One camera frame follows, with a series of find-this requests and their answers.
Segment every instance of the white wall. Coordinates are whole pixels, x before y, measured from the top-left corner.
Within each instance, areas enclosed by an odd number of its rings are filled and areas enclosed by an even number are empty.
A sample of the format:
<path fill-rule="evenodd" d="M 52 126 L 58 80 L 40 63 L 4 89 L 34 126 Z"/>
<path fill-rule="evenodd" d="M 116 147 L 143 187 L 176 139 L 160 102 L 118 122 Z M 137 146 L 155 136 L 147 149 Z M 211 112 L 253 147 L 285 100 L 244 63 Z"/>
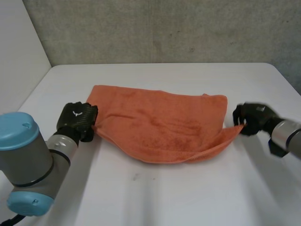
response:
<path fill-rule="evenodd" d="M 16 111 L 51 66 L 21 0 L 0 0 L 0 114 Z"/>

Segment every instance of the light blue joint cap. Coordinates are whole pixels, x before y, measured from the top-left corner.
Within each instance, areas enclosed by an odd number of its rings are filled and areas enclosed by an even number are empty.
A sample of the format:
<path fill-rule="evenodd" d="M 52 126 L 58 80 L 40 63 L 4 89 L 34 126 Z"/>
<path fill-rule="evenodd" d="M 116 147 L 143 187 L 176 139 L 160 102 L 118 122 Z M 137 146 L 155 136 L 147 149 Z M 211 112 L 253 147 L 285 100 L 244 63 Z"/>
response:
<path fill-rule="evenodd" d="M 37 138 L 39 132 L 37 123 L 27 113 L 0 115 L 0 151 L 26 146 Z"/>
<path fill-rule="evenodd" d="M 53 204 L 53 198 L 36 192 L 12 192 L 7 200 L 8 208 L 23 216 L 42 216 Z"/>

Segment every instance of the white table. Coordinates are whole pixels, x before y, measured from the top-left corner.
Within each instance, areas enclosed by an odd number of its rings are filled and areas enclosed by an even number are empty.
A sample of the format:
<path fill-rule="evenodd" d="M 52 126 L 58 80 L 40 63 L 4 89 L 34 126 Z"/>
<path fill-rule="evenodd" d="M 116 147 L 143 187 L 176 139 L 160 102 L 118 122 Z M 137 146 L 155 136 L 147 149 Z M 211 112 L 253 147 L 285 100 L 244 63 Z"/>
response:
<path fill-rule="evenodd" d="M 225 126 L 238 103 L 265 102 L 301 121 L 301 97 L 269 64 L 61 65 L 52 68 L 20 111 L 48 139 L 68 102 L 85 102 L 93 85 L 228 97 Z M 50 212 L 23 226 L 296 226 L 301 223 L 301 161 L 269 154 L 266 134 L 239 136 L 197 164 L 139 162 L 95 138 L 80 144 Z M 12 186 L 0 174 L 0 222 Z"/>

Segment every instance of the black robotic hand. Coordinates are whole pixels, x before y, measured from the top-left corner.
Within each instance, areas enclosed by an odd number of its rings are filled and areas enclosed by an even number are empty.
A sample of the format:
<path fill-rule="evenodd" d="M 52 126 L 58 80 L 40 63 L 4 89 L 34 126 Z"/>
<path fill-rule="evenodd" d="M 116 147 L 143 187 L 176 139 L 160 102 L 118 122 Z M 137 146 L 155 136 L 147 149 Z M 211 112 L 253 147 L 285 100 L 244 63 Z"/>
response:
<path fill-rule="evenodd" d="M 92 126 L 98 114 L 97 106 L 81 102 L 68 103 L 63 108 L 61 116 L 57 122 L 57 133 L 68 134 L 76 142 L 90 142 L 93 140 L 94 131 Z"/>
<path fill-rule="evenodd" d="M 233 112 L 235 125 L 244 124 L 241 134 L 251 136 L 260 130 L 272 133 L 274 124 L 281 120 L 278 115 L 267 105 L 259 103 L 244 103 L 237 105 Z"/>

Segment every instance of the orange towel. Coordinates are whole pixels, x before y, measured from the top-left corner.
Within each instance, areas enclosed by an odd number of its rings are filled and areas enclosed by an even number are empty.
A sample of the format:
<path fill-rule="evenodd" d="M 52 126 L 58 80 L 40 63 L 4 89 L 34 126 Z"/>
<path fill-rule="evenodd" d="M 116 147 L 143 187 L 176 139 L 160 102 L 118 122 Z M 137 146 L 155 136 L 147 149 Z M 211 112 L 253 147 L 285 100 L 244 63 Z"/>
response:
<path fill-rule="evenodd" d="M 198 162 L 219 154 L 242 126 L 222 128 L 227 98 L 94 86 L 95 132 L 133 158 L 149 163 Z"/>

